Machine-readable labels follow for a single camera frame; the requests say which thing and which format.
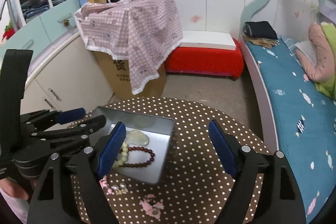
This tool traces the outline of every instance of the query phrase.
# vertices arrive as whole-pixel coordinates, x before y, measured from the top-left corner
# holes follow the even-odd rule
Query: round table
[[[108,175],[111,186],[126,182],[129,190],[127,194],[111,195],[104,189],[111,209],[121,224],[215,222],[234,180],[225,173],[208,136],[208,125],[212,119],[216,119],[226,133],[234,135],[241,145],[247,144],[256,152],[270,154],[251,130],[225,113],[201,103],[150,97],[120,101],[106,107],[175,120],[161,181],[157,185],[137,182],[114,170]],[[262,180],[263,175],[258,175],[245,222],[253,219]],[[73,189],[81,219],[90,223],[76,176],[73,176]],[[146,215],[139,204],[147,194],[154,194],[156,202],[163,202],[164,210],[158,220]]]

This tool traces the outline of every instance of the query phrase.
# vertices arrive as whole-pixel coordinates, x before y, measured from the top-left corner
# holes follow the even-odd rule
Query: green blanket
[[[321,27],[333,51],[334,59],[336,59],[335,58],[336,57],[336,28],[333,24],[328,24],[328,23],[322,23]],[[335,73],[326,82],[315,83],[315,86],[319,92],[327,95],[328,97],[336,99],[336,90],[335,90],[336,74]]]

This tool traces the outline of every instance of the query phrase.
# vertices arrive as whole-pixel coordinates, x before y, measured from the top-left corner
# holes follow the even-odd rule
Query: pink pillow
[[[296,56],[311,80],[324,83],[335,73],[333,52],[321,26],[317,23],[310,25],[308,37],[316,52],[317,66],[315,67],[300,50],[296,50]]]

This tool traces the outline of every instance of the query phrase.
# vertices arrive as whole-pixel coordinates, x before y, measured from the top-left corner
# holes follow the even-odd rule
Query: red cushion
[[[215,48],[178,47],[167,58],[167,72],[203,75],[233,76],[239,78],[244,69],[244,59],[239,42],[236,50]]]

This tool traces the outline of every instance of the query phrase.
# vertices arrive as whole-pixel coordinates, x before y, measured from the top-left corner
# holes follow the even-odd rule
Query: human hand
[[[27,200],[29,198],[27,192],[16,182],[7,178],[0,180],[1,189],[12,198],[19,198]]]

